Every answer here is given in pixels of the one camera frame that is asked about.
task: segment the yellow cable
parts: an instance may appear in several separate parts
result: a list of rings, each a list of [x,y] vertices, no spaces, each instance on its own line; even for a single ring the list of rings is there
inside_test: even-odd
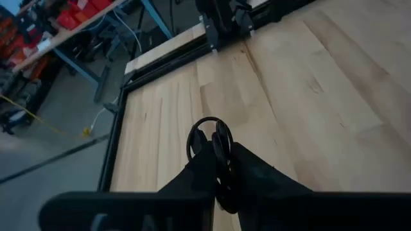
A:
[[[15,103],[15,102],[13,102],[11,99],[7,98],[6,96],[0,94],[0,98],[5,99],[7,102],[9,102],[9,103],[11,103],[12,105],[20,108],[21,110],[24,110],[27,114],[29,114],[30,116],[32,116],[32,117],[33,117],[34,119],[36,119],[38,122],[40,122],[40,123],[46,125],[47,127],[49,127],[49,128],[50,128],[51,130],[53,130],[55,133],[59,133],[60,135],[64,135],[64,136],[67,136],[67,137],[69,136],[69,135],[66,134],[65,132],[63,132],[63,131],[55,128],[54,126],[50,125],[49,123],[45,122],[45,120],[43,120],[42,118],[40,118],[40,117],[38,117],[37,115],[31,113],[29,110],[27,110],[27,109],[24,108],[23,106]]]

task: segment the white cable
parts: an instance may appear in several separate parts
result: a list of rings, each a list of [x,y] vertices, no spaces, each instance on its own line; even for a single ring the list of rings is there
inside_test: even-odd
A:
[[[97,25],[93,26],[92,28],[83,29],[83,30],[79,31],[79,33],[85,32],[85,31],[91,31],[91,30],[96,29],[96,28],[104,21],[104,18],[105,18],[105,15],[104,15],[103,18],[100,20],[100,22],[97,23]]]
[[[118,96],[117,96],[116,99],[115,99],[113,102],[111,102],[111,103],[115,103],[115,102],[117,101],[117,99],[118,99]],[[103,112],[106,111],[106,110],[107,110],[106,108],[103,108],[103,109],[101,109],[101,110],[97,113],[96,117],[94,118],[94,121],[93,121],[92,124],[90,125],[90,132],[91,132],[92,129],[94,128],[94,125],[96,125],[97,118],[100,116],[101,113],[103,113]]]
[[[121,23],[123,23],[124,24],[124,26],[128,29],[128,30],[130,30],[131,31],[131,33],[134,35],[134,37],[136,38],[136,40],[137,40],[137,43],[139,44],[139,49],[140,49],[140,54],[142,53],[142,49],[141,49],[141,44],[140,44],[140,41],[139,41],[139,39],[137,38],[137,35],[136,35],[136,33],[134,33],[134,31],[133,30],[131,30],[131,28],[129,28],[128,26],[127,26],[127,24],[117,15],[117,13],[116,13],[116,11],[115,10],[113,10],[113,12],[114,12],[114,14],[116,15],[116,17],[118,18],[118,20],[120,20],[120,22]]]

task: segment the black metal frame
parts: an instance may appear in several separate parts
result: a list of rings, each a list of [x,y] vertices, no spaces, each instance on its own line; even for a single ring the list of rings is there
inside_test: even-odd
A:
[[[283,16],[314,1],[315,0],[269,0],[251,11],[250,16],[254,23],[254,29],[257,30],[270,22],[278,22]],[[222,49],[242,38],[243,37],[238,34],[233,34],[225,38],[225,40],[220,41],[221,44],[219,48]],[[127,81],[126,85],[121,89],[118,104],[119,110],[114,116],[114,123],[110,131],[109,144],[98,184],[99,191],[110,191],[112,172],[116,161],[128,94],[211,51],[212,49],[207,43],[206,34],[204,34],[133,72],[130,78],[132,82],[129,83],[130,81]]]

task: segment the gray floor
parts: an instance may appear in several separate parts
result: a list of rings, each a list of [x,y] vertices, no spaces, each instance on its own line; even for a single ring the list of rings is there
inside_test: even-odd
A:
[[[169,1],[154,0],[164,20],[169,24]],[[139,11],[127,19],[131,28],[138,22]],[[183,0],[174,6],[175,27],[184,31],[198,23],[193,0]],[[155,22],[146,13],[143,30],[150,30]],[[103,93],[103,102],[113,101],[123,81],[129,57],[122,48],[114,52],[114,63]],[[96,73],[102,72],[104,60],[89,65]],[[47,158],[83,144],[93,137],[110,132],[113,116],[104,112],[98,119],[92,137],[79,138],[90,126],[102,105],[92,102],[94,87],[80,75],[70,76],[66,68],[58,74],[51,92],[38,115],[67,136],[53,133],[47,126],[34,122],[17,130],[15,137],[0,133],[0,178],[32,166]],[[48,165],[20,178],[0,185],[0,230],[39,230],[37,214],[50,197],[67,191],[95,191],[107,141]]]

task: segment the workbench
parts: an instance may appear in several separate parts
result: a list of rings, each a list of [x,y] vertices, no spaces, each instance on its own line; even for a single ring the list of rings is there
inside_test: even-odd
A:
[[[100,190],[158,191],[188,162],[191,126],[215,116],[315,191],[410,192],[410,21],[408,1],[316,1],[122,93]],[[126,73],[203,34],[201,24],[185,31]],[[210,138],[213,125],[202,129]],[[214,213],[214,230],[240,229],[236,215]]]
[[[98,12],[96,15],[88,19],[87,21],[81,23],[73,30],[66,30],[61,28],[60,31],[54,37],[48,40],[48,44],[44,46],[39,51],[35,52],[34,54],[30,55],[26,58],[23,62],[16,65],[13,68],[13,73],[20,71],[21,69],[27,67],[28,65],[35,62],[37,59],[41,58],[47,52],[53,50],[57,56],[59,56],[63,61],[69,64],[73,69],[78,71],[83,77],[89,80],[91,83],[96,85],[96,93],[94,96],[94,101],[97,102],[100,100],[101,93],[103,86],[105,84],[105,80],[109,74],[109,67],[106,65],[104,68],[101,76],[98,76],[96,73],[92,72],[86,65],[78,61],[70,52],[67,52],[64,48],[59,47],[63,42],[67,41],[71,37],[75,36],[77,33],[81,33],[86,27],[90,24],[96,22],[98,19],[102,18],[104,15],[109,13],[110,11],[116,9],[118,6],[123,4],[126,0],[115,0],[112,4],[106,7],[104,10]],[[148,10],[149,14],[153,17],[154,21],[159,25],[160,29],[164,32],[164,34],[170,39],[172,38],[172,34],[170,30],[165,25],[162,17],[160,16],[157,9],[152,4],[151,0],[141,0],[142,4],[144,5],[145,9]],[[120,22],[117,22],[115,19],[111,19],[110,22],[112,24],[120,25]]]

